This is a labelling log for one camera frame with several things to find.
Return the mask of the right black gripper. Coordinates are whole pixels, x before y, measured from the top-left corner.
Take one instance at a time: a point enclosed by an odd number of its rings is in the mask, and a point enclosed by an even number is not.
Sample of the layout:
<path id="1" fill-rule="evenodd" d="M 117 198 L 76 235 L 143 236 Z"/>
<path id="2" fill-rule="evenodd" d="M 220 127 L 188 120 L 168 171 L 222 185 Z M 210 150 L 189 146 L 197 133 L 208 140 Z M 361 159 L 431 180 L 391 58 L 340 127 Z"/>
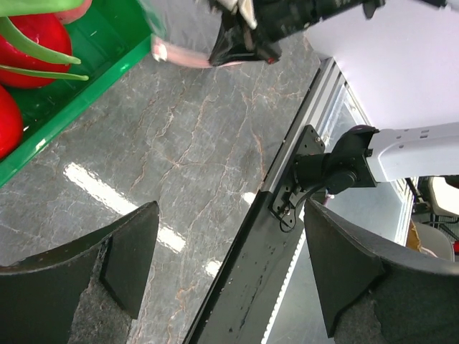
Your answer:
<path id="1" fill-rule="evenodd" d="M 367 19 L 384 1 L 210 1 L 221 24 L 209 56 L 213 67 L 233 62 L 279 61 L 279 41 L 360 6 Z"/>

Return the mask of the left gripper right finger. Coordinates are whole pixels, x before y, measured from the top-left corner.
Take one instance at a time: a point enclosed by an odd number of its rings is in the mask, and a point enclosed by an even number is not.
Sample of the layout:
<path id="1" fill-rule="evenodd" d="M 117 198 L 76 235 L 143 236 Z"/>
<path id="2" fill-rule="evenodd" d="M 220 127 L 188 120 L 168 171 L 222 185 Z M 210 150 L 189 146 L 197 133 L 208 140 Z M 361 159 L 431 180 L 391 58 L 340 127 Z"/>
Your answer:
<path id="1" fill-rule="evenodd" d="M 305 203 L 327 335 L 335 343 L 457 343 L 458 263 L 400 246 Z"/>

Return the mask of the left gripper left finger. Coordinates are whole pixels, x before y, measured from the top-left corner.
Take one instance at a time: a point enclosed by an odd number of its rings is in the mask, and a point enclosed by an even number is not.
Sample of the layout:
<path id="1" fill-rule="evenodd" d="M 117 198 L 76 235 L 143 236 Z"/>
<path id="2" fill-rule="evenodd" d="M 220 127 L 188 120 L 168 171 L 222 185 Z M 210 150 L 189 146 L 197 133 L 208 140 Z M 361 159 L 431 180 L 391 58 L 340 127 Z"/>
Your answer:
<path id="1" fill-rule="evenodd" d="M 149 202 L 112 224 L 1 267 L 2 343 L 126 343 L 156 244 Z"/>

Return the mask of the clear pink zip top bag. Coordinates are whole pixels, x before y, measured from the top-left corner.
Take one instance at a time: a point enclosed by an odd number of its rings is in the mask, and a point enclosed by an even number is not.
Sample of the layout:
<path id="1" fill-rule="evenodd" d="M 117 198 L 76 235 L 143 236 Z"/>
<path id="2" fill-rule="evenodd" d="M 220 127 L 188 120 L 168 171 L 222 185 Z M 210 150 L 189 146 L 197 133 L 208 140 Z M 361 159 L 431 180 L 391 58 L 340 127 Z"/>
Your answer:
<path id="1" fill-rule="evenodd" d="M 242 17 L 257 27 L 252 1 L 139 1 L 151 28 L 151 54 L 160 62 L 209 69 L 209 58 L 220 27 L 220 15 Z"/>

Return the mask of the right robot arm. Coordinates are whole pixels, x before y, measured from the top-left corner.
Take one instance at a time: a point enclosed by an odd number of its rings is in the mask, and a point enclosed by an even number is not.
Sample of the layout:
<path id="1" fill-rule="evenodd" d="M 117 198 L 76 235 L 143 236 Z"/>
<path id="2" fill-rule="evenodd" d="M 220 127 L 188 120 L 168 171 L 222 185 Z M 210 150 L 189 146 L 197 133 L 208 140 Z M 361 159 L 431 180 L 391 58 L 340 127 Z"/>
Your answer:
<path id="1" fill-rule="evenodd" d="M 355 7 L 371 19 L 384 1 L 211 1 L 222 13 L 209 58 L 213 67 L 228 62 L 263 61 L 281 56 L 279 42 Z M 458 124 L 404 130 L 361 125 L 345 132 L 330 153 L 301 155 L 300 139 L 288 139 L 291 152 L 280 164 L 271 191 L 287 204 L 326 189 L 336 195 L 348 188 L 413 176 L 447 176 L 458 171 L 451 162 L 458 152 Z"/>

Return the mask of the green plastic crate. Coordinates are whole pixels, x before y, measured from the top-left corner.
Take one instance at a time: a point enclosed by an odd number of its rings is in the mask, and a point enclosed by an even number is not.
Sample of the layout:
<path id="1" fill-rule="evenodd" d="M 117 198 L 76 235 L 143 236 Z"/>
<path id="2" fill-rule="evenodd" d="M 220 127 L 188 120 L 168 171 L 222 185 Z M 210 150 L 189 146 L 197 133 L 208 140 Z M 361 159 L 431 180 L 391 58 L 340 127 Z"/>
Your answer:
<path id="1" fill-rule="evenodd" d="M 58 80 L 32 90 L 10 89 L 25 131 L 21 144 L 1 160 L 2 184 L 150 51 L 151 30 L 136 0 L 93 1 L 86 14 L 66 28 L 73 52 L 82 61 L 70 71 L 89 79 Z"/>

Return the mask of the pink dragon fruit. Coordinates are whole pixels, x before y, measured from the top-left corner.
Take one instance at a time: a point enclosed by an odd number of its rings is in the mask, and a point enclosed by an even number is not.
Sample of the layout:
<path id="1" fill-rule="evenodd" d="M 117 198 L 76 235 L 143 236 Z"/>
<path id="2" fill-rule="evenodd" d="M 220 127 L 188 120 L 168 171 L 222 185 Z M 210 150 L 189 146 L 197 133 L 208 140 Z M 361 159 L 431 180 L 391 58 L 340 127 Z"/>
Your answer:
<path id="1" fill-rule="evenodd" d="M 83 16 L 91 1 L 2 1 L 1 84 L 33 89 L 55 80 L 86 81 L 68 72 L 81 60 L 73 56 L 64 27 Z"/>

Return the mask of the red apple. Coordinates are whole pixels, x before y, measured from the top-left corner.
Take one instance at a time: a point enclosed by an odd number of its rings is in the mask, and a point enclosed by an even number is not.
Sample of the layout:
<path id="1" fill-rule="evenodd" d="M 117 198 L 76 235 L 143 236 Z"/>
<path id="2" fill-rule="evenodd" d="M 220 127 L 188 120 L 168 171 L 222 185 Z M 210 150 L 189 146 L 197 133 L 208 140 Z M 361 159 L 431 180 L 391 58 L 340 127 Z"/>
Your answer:
<path id="1" fill-rule="evenodd" d="M 66 73 L 80 60 L 72 42 L 52 13 L 1 18 L 1 66 L 34 72 Z"/>
<path id="2" fill-rule="evenodd" d="M 1 159 L 7 157 L 20 143 L 23 136 L 23 121 L 14 98 L 1 87 L 0 135 Z"/>

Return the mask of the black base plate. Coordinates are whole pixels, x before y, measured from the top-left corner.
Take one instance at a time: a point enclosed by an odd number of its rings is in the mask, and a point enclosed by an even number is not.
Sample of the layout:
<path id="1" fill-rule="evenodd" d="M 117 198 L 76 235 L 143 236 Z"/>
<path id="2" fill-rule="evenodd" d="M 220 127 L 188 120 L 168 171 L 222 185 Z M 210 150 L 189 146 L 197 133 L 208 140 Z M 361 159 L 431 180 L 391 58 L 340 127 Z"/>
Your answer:
<path id="1" fill-rule="evenodd" d="M 299 215 L 312 187 L 293 170 L 302 156 L 321 154 L 312 125 L 302 129 L 273 191 L 259 191 L 233 241 L 185 343 L 261 343 L 303 234 Z"/>

